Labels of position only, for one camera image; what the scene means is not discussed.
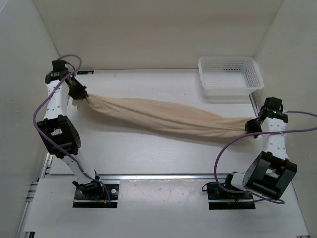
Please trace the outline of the beige trousers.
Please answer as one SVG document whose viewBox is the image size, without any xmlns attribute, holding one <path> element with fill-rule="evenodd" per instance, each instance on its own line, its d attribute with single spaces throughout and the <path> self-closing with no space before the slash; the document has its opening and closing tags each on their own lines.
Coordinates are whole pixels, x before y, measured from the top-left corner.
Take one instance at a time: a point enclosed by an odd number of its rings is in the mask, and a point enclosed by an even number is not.
<svg viewBox="0 0 317 238">
<path fill-rule="evenodd" d="M 198 139 L 228 140 L 246 134 L 251 117 L 224 117 L 196 107 L 142 98 L 113 98 L 90 94 L 74 99 L 82 113 L 104 121 L 119 121 L 145 130 Z"/>
</svg>

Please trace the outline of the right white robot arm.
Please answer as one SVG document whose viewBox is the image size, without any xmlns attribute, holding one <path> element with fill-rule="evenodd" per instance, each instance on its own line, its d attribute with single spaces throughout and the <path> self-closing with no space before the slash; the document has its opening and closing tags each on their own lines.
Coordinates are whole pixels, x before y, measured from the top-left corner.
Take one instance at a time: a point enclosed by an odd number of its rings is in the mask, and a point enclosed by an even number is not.
<svg viewBox="0 0 317 238">
<path fill-rule="evenodd" d="M 247 134 L 277 132 L 262 136 L 262 151 L 245 173 L 232 172 L 222 186 L 223 194 L 234 198 L 240 191 L 252 191 L 267 198 L 278 200 L 297 172 L 297 165 L 290 162 L 283 131 L 288 116 L 283 112 L 282 100 L 269 97 L 260 108 L 258 117 L 245 124 Z"/>
</svg>

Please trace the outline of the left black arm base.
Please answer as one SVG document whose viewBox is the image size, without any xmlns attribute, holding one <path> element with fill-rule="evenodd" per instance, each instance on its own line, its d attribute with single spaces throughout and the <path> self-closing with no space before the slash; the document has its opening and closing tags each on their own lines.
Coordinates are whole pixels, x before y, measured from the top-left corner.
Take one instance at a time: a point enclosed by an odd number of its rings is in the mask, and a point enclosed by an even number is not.
<svg viewBox="0 0 317 238">
<path fill-rule="evenodd" d="M 74 194 L 74 208 L 117 208 L 119 184 L 106 184 L 107 190 L 96 182 L 83 185 L 73 181 L 76 190 Z"/>
</svg>

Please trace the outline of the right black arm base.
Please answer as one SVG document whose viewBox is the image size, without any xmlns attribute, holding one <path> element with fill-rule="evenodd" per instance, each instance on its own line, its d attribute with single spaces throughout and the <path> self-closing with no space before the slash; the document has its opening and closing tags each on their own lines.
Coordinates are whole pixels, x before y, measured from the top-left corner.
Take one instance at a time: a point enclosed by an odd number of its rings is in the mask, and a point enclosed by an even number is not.
<svg viewBox="0 0 317 238">
<path fill-rule="evenodd" d="M 253 196 L 247 193 L 229 193 L 222 190 L 216 182 L 202 186 L 207 193 L 209 210 L 252 210 L 255 209 Z"/>
</svg>

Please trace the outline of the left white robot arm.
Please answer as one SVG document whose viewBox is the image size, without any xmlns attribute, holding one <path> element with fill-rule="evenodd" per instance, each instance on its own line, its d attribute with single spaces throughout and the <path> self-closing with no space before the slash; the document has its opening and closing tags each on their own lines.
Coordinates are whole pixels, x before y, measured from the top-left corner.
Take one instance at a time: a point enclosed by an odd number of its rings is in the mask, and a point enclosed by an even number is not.
<svg viewBox="0 0 317 238">
<path fill-rule="evenodd" d="M 55 60 L 52 66 L 52 71 L 45 77 L 45 84 L 48 94 L 53 93 L 53 96 L 48 101 L 43 120 L 36 126 L 42 132 L 40 137 L 47 151 L 66 163 L 76 176 L 73 182 L 76 188 L 91 199 L 99 199 L 105 192 L 104 186 L 80 153 L 79 133 L 66 114 L 70 98 L 82 100 L 88 97 L 86 87 L 73 75 L 63 80 L 70 73 L 66 61 Z"/>
</svg>

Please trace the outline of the white plastic basket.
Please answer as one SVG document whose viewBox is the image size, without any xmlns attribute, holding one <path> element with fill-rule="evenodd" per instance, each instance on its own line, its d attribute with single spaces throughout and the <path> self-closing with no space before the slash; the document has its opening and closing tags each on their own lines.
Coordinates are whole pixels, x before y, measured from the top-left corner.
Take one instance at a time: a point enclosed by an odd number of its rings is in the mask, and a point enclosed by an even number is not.
<svg viewBox="0 0 317 238">
<path fill-rule="evenodd" d="M 258 65 L 252 57 L 200 57 L 198 70 L 207 97 L 247 96 L 264 87 Z"/>
</svg>

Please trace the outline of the black corner bracket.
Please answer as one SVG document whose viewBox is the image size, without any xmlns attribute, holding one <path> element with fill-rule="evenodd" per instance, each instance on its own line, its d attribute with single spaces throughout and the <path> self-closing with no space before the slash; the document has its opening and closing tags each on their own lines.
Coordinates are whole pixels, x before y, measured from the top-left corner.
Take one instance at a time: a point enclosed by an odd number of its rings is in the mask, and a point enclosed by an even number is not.
<svg viewBox="0 0 317 238">
<path fill-rule="evenodd" d="M 92 75 L 94 74 L 93 70 L 81 70 L 77 72 L 78 75 Z"/>
</svg>

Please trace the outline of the aluminium rail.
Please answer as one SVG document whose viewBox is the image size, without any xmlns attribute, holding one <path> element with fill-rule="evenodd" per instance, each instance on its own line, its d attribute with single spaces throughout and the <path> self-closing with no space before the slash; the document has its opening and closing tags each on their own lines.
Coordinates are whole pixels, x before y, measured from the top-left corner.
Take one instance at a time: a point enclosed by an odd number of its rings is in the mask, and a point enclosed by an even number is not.
<svg viewBox="0 0 317 238">
<path fill-rule="evenodd" d="M 201 187 L 213 180 L 222 146 L 155 136 L 67 109 L 90 164 L 118 182 L 115 209 L 73 208 L 69 168 L 53 159 L 38 181 L 22 238 L 294 238 L 306 233 L 293 187 L 284 205 L 259 202 L 252 210 L 210 210 Z"/>
</svg>

